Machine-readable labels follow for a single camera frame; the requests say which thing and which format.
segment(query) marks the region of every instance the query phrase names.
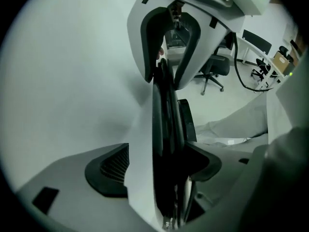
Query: black cable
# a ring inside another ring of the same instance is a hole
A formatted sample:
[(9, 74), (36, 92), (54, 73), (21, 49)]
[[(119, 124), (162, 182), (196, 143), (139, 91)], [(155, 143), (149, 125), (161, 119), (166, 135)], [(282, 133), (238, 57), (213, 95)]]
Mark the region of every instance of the black cable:
[(236, 74), (237, 74), (237, 76), (238, 76), (238, 79), (239, 79), (240, 82), (241, 82), (241, 85), (242, 85), (244, 88), (246, 88), (246, 89), (248, 89), (248, 90), (255, 91), (255, 92), (265, 92), (265, 91), (271, 90), (272, 88), (257, 90), (257, 89), (250, 88), (250, 87), (247, 87), (246, 85), (244, 85), (244, 83), (242, 82), (242, 79), (240, 78), (240, 75), (239, 75), (239, 72), (238, 72), (238, 68), (237, 68), (238, 43), (237, 43), (237, 36), (236, 36), (236, 33), (233, 33), (233, 38), (234, 38), (234, 44), (235, 44), (234, 65), (235, 65)]

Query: white floor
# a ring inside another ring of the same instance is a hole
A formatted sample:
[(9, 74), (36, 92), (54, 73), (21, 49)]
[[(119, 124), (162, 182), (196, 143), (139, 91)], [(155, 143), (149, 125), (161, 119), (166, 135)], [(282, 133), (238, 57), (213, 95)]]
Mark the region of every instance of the white floor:
[[(244, 84), (252, 88), (256, 87), (257, 81), (250, 77), (253, 68), (240, 62), (237, 66)], [(205, 95), (202, 96), (204, 78), (193, 79), (188, 86), (177, 91), (178, 99), (188, 100), (195, 126), (222, 119), (259, 95), (241, 85), (234, 65), (230, 67), (230, 73), (227, 76), (219, 76), (216, 79), (224, 86), (224, 92), (220, 92), (220, 87), (209, 80)]]

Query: white desk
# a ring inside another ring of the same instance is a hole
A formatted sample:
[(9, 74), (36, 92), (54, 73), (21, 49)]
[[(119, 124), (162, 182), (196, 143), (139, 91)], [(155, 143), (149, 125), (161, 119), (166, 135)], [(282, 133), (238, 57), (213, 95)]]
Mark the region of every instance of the white desk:
[(284, 78), (284, 75), (281, 73), (281, 71), (277, 68), (277, 66), (272, 62), (272, 59), (267, 56), (264, 52), (262, 52), (259, 48), (257, 48), (255, 45), (251, 44), (250, 42), (246, 41), (245, 39), (241, 38), (241, 37), (237, 37), (238, 42), (245, 44), (247, 49), (242, 57), (243, 59), (243, 63), (245, 62), (245, 58), (246, 55), (248, 53), (249, 50), (253, 51), (254, 53), (256, 53), (259, 57), (263, 58), (266, 62), (266, 65), (270, 65), (270, 69), (268, 70), (267, 75), (264, 77), (264, 79), (259, 83), (259, 85), (256, 87), (256, 89), (261, 89), (263, 87), (263, 85), (269, 81), (270, 76), (273, 72), (276, 72), (276, 78), (274, 79), (274, 81), (268, 85), (268, 88), (272, 87), (278, 80), (282, 80)]

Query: chair seat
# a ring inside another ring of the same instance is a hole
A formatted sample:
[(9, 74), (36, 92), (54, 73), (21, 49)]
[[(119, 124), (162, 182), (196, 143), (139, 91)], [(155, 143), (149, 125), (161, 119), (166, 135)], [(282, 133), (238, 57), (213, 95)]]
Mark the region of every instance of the chair seat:
[(211, 73), (218, 75), (228, 75), (230, 72), (230, 60), (227, 57), (212, 55), (208, 61), (212, 60)]

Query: cardboard box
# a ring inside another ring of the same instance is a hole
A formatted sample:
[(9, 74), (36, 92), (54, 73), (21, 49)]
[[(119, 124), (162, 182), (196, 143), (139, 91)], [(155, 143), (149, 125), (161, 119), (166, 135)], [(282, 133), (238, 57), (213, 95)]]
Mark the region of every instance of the cardboard box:
[(283, 73), (286, 67), (289, 65), (289, 61), (280, 52), (276, 53), (272, 62), (281, 71), (281, 73)]

